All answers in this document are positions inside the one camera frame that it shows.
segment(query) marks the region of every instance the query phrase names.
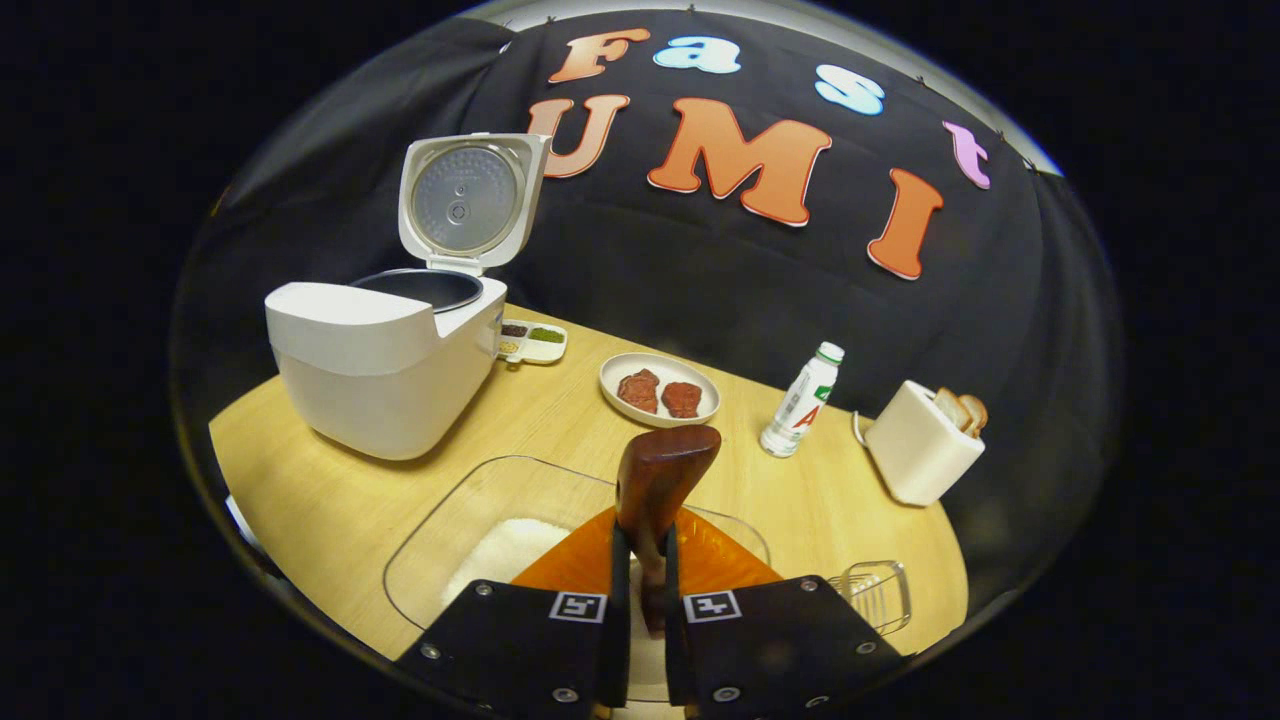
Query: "plate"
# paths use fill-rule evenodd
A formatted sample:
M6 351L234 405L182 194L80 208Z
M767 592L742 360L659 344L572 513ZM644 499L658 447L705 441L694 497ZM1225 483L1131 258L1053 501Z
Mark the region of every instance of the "plate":
M618 383L627 375L639 373L643 368L658 375L658 413L645 413L639 407L623 402L618 397ZM668 383L692 383L703 388L703 397L698 401L696 418L672 418L671 411L662 404L662 391ZM614 355L600 365L600 391L609 405L616 407L627 418L653 425L655 428L675 428L676 425L698 425L712 419L719 410L719 389L707 375L685 365L673 357L653 355L652 352L625 352Z
M498 329L498 356L507 363L534 363L538 365L549 365L564 356L564 347L568 346L568 331L559 325L548 325L547 323L527 323L525 320L503 320L503 325L516 325L521 328L529 328L529 333L534 332L536 328L543 328L547 331L559 333L563 340L561 342L548 342L544 340L532 340L529 333L524 337L502 334L502 329ZM503 351L503 345L511 343L515 350L507 347Z

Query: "bottle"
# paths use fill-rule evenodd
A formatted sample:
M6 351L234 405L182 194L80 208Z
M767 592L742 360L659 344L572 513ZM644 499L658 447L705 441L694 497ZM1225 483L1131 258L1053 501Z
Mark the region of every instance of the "bottle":
M824 342L818 352L800 369L800 375L791 383L782 405L773 414L773 421L760 433L760 447L774 457L791 457L800 438L813 427L818 411L827 405L831 388L836 384L840 361L845 351Z

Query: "pink letter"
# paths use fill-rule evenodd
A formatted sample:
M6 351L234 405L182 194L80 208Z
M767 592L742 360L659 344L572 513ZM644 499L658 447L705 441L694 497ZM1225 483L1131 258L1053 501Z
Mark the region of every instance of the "pink letter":
M960 165L960 172L972 179L973 184L982 190L988 190L991 187L991 178L982 174L982 168L978 167L978 158L986 160L987 151L978 145L978 141L973 138L973 133L965 128L946 120L943 120L942 127L947 128L947 132L951 133L951 146L955 149L956 164Z

